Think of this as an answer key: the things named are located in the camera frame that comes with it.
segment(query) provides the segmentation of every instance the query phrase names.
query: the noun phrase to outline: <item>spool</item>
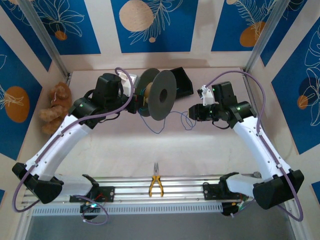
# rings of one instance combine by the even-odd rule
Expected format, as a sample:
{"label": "spool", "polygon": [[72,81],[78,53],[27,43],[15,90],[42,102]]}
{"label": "spool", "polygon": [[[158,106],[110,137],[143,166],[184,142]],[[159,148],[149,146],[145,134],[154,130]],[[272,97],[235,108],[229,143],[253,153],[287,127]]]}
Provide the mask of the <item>spool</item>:
{"label": "spool", "polygon": [[[148,70],[144,71],[140,76],[139,82],[135,86],[134,93],[136,95],[141,95],[146,90],[148,84],[152,83],[156,76],[160,73],[160,71],[156,68],[149,68]],[[145,102],[144,106],[139,109],[138,113],[143,117],[149,117],[149,106],[148,103]]]}
{"label": "spool", "polygon": [[160,72],[150,68],[141,75],[135,93],[145,97],[144,106],[139,113],[143,117],[151,116],[154,120],[161,121],[168,116],[176,100],[175,75],[169,70]]}

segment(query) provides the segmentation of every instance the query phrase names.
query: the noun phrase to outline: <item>floor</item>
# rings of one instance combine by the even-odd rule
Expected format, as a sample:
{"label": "floor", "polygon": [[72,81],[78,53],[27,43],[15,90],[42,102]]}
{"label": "floor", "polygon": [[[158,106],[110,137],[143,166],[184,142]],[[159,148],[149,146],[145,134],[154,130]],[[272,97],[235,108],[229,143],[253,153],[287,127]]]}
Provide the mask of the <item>floor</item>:
{"label": "floor", "polygon": [[[238,68],[191,68],[185,72],[193,83],[195,94],[179,99],[173,111],[187,111],[201,103],[196,90],[218,74]],[[140,75],[143,69],[129,73]],[[70,88],[73,100],[94,89],[99,76],[107,70],[75,71]],[[230,81],[239,101],[249,101],[242,75],[229,73],[220,82]],[[148,117],[149,126],[159,131],[163,122]],[[198,122],[191,131],[181,124],[180,115],[170,114],[161,134],[154,134],[139,114],[122,112],[117,120],[95,127],[73,148],[57,173],[92,177],[147,177],[153,173],[154,162],[162,176],[194,176],[226,174],[234,171],[252,173],[258,170],[249,149],[232,129],[221,130],[210,121]]]}
{"label": "floor", "polygon": [[[104,217],[94,221],[103,221]],[[235,218],[221,213],[110,215],[108,224],[102,226],[84,224],[80,216],[34,216],[26,239],[295,240],[295,237],[288,217],[279,208],[265,211],[254,203]]]}

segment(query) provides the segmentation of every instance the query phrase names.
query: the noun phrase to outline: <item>metal plate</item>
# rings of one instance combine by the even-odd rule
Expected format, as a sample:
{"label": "metal plate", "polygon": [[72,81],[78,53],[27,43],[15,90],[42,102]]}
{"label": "metal plate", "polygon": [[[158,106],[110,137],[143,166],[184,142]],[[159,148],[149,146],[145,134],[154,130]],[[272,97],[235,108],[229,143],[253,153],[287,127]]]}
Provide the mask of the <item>metal plate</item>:
{"label": "metal plate", "polygon": [[[114,186],[99,186],[97,190],[100,194],[103,196],[95,199],[98,203],[113,203],[114,201],[114,193],[115,193],[115,187]],[[82,198],[78,198],[76,196],[70,196],[70,203],[85,203],[87,200],[84,200]]]}
{"label": "metal plate", "polygon": [[[109,215],[140,215],[140,214],[191,214],[191,213],[222,213],[220,202],[201,203],[169,203],[169,204],[106,204]],[[104,215],[104,211],[95,209],[90,215]],[[43,205],[34,208],[32,216],[79,216],[78,205]]]}
{"label": "metal plate", "polygon": [[229,194],[222,194],[219,184],[203,183],[203,196],[205,200],[235,200],[239,201],[242,198],[240,193],[231,192]]}

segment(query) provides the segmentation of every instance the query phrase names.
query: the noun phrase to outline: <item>black bracket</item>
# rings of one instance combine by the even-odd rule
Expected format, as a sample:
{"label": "black bracket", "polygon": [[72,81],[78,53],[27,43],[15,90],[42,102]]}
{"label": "black bracket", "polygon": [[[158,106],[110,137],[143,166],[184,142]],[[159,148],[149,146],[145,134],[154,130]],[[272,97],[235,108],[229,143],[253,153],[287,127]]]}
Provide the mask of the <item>black bracket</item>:
{"label": "black bracket", "polygon": [[239,200],[241,193],[224,193],[220,184],[209,184],[204,182],[202,185],[204,200]]}
{"label": "black bracket", "polygon": [[[115,187],[114,186],[98,186],[94,188],[94,194],[91,192],[86,196],[97,203],[113,203],[115,198]],[[70,203],[85,203],[86,200],[70,196]]]}
{"label": "black bracket", "polygon": [[232,172],[220,177],[218,184],[202,184],[204,200],[239,200],[243,196],[238,192],[231,192],[227,186],[227,178],[236,175],[238,172]]}

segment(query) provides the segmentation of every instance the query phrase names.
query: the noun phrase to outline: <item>orange circle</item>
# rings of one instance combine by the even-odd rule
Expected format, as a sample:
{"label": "orange circle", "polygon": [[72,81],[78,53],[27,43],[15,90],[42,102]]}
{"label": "orange circle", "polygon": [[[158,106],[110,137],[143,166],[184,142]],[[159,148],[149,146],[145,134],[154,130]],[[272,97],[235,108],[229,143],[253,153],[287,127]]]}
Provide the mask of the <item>orange circle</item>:
{"label": "orange circle", "polygon": [[67,34],[65,34],[63,31],[58,30],[54,33],[54,35],[60,41],[67,40]]}
{"label": "orange circle", "polygon": [[305,109],[308,106],[308,98],[305,95],[301,95],[297,101],[298,108]]}
{"label": "orange circle", "polygon": [[252,26],[248,26],[240,36],[240,44],[243,47],[253,47],[256,45],[256,42],[262,32],[262,29],[265,27],[265,22],[260,21]]}
{"label": "orange circle", "polygon": [[22,87],[12,86],[5,92],[4,98],[8,101],[4,105],[8,117],[16,123],[23,123],[30,110],[28,93]]}
{"label": "orange circle", "polygon": [[131,32],[148,29],[154,22],[151,8],[141,0],[127,1],[119,11],[122,26]]}
{"label": "orange circle", "polygon": [[156,41],[156,39],[155,39],[154,37],[150,37],[150,38],[149,38],[149,42],[150,42],[150,43],[154,43],[155,41]]}

